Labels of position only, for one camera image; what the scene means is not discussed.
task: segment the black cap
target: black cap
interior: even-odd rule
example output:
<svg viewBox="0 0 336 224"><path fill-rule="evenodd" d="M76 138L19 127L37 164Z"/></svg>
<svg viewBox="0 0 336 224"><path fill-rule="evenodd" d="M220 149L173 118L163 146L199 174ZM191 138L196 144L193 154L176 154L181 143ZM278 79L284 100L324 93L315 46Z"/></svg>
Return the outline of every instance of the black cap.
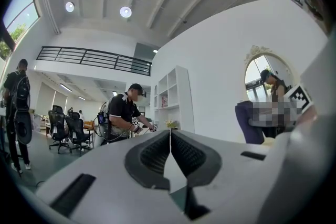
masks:
<svg viewBox="0 0 336 224"><path fill-rule="evenodd" d="M28 62L27 62L26 59L21 59L19 64L21 64L21 63L28 67Z"/></svg>
<svg viewBox="0 0 336 224"><path fill-rule="evenodd" d="M130 89L138 90L138 95L142 95L143 89L142 89L142 87L141 87L140 84L137 84L137 83L132 84L132 85L130 86L129 90L130 90Z"/></svg>
<svg viewBox="0 0 336 224"><path fill-rule="evenodd" d="M261 80L262 80L263 82L266 81L267 75L268 75L269 73L270 73L270 71L267 70L267 69L263 70L263 71L260 73L260 77L261 77Z"/></svg>

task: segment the gray floor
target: gray floor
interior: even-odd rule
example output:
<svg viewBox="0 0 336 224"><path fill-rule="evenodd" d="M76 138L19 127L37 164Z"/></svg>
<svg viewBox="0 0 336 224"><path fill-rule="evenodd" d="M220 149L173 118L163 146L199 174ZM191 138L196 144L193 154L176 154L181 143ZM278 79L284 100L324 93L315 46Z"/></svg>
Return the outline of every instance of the gray floor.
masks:
<svg viewBox="0 0 336 224"><path fill-rule="evenodd" d="M21 170L23 171L20 178L18 173L10 167L11 161L8 162L9 171L18 184L24 185L35 192L37 187L43 184L43 181L79 157L79 150L72 151L72 154L65 147L61 147L60 154L57 154L57 147L52 147L49 150L48 145L53 142L54 140L51 138L33 131L33 138L28 148L31 170L25 169L23 160L20 158Z"/></svg>

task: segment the black shirt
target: black shirt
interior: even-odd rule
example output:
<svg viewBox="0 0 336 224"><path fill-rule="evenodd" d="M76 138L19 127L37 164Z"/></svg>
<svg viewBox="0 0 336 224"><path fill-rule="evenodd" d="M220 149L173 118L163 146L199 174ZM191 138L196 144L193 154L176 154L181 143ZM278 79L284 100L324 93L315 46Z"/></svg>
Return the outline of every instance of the black shirt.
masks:
<svg viewBox="0 0 336 224"><path fill-rule="evenodd" d="M15 83L17 83L19 81L19 79L23 78L24 76L26 76L26 71L25 70L15 71L15 72L9 73L7 75L7 79L6 79L5 83L4 83L4 88L8 89L11 92L12 89L13 89L13 87L14 87L14 85L15 85ZM12 102L12 97L11 97L10 94L9 94L9 98L7 100L6 113L7 113L7 111L10 110L10 107L11 107L9 105Z"/></svg>
<svg viewBox="0 0 336 224"><path fill-rule="evenodd" d="M133 117L140 116L140 112L137 105L133 101L128 100L127 92L120 93L112 98L108 107L108 133L112 135L120 135L126 130L113 126L109 117L114 116L122 118L129 123L132 122Z"/></svg>
<svg viewBox="0 0 336 224"><path fill-rule="evenodd" d="M279 86L282 85L284 87L284 93L287 93L287 87L284 83L283 80L277 80L274 85L272 86L271 89L271 95L272 95L272 102L277 102L278 101L278 88Z"/></svg>

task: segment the small plant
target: small plant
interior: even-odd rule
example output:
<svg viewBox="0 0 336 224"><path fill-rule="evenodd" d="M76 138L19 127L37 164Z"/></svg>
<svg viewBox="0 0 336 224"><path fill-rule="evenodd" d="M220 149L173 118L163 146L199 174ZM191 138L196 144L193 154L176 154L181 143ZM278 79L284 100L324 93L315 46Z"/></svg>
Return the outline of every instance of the small plant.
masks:
<svg viewBox="0 0 336 224"><path fill-rule="evenodd" d="M171 128L171 129L177 128L177 121L167 120L165 122L168 128Z"/></svg>

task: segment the office chair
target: office chair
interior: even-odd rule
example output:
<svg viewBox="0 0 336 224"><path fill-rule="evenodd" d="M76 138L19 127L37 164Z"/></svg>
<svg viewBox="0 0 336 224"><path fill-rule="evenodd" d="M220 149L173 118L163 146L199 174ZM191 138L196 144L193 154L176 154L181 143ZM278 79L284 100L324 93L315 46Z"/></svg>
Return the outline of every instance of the office chair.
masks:
<svg viewBox="0 0 336 224"><path fill-rule="evenodd" d="M69 126L70 140L74 145L77 145L75 147L72 147L70 149L70 152L79 148L79 156L81 156L82 148L90 151L91 148L88 145L82 145L83 142L89 139L90 134L84 133L83 120L79 118L79 113L73 112L72 117L67 116L65 120L67 122L67 125Z"/></svg>
<svg viewBox="0 0 336 224"><path fill-rule="evenodd" d="M50 120L50 134L51 138L55 140L55 142L58 142L57 144L49 145L49 149L51 149L52 146L58 146L57 153L59 154L59 149L61 147L66 147L70 149L71 147L68 146L66 143L62 143L62 140L67 137L67 134L64 130L64 119L65 115L62 113L59 113L62 111L62 108L55 108L53 107L53 110L48 111L49 120Z"/></svg>

